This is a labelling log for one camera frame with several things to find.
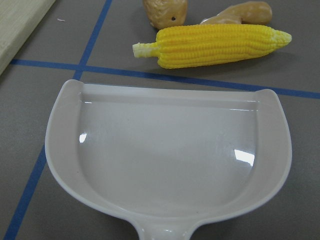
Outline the brown toy potato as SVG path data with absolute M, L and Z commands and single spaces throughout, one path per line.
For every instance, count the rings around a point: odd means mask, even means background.
M 143 0 L 142 4 L 150 25 L 157 30 L 185 23 L 187 0 Z

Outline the yellow toy corn cob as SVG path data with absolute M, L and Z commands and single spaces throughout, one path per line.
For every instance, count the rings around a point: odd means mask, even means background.
M 161 29 L 155 42 L 132 46 L 136 58 L 156 57 L 164 69 L 211 66 L 266 56 L 292 36 L 258 24 L 196 24 Z

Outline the beige plastic dustpan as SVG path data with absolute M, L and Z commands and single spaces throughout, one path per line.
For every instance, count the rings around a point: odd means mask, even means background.
M 292 162 L 277 94 L 66 81 L 45 136 L 49 169 L 83 204 L 130 222 L 141 240 L 188 240 L 251 212 Z

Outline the tan toy ginger root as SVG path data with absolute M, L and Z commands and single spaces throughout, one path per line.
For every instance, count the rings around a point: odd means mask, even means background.
M 272 8 L 265 1 L 247 1 L 229 6 L 217 15 L 203 19 L 200 24 L 267 25 L 272 17 Z

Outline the wooden cutting board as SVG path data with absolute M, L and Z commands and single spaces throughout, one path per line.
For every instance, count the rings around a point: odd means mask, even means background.
M 0 2 L 1 73 L 54 3 L 54 0 L 2 0 Z

